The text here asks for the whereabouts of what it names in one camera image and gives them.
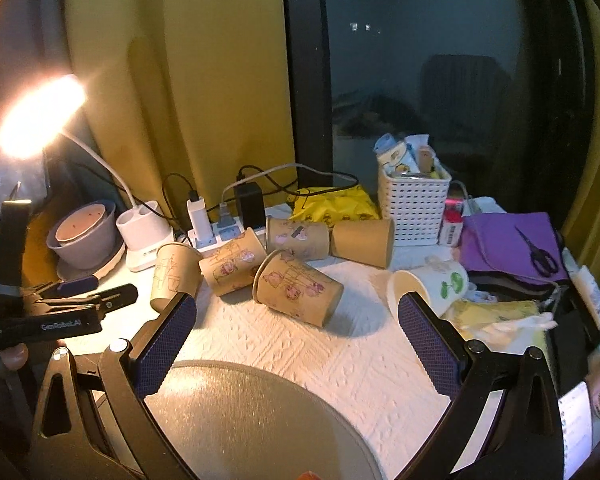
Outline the fingertip holding left gripper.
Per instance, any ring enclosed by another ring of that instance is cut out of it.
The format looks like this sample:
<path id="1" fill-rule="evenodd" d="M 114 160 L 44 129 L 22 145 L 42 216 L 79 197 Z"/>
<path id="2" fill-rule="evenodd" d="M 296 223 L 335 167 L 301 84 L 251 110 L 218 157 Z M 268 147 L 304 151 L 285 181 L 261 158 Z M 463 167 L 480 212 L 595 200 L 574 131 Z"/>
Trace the fingertip holding left gripper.
<path id="1" fill-rule="evenodd" d="M 25 344 L 16 344 L 13 347 L 0 350 L 0 358 L 4 367 L 12 372 L 16 372 L 27 363 L 29 349 Z"/>

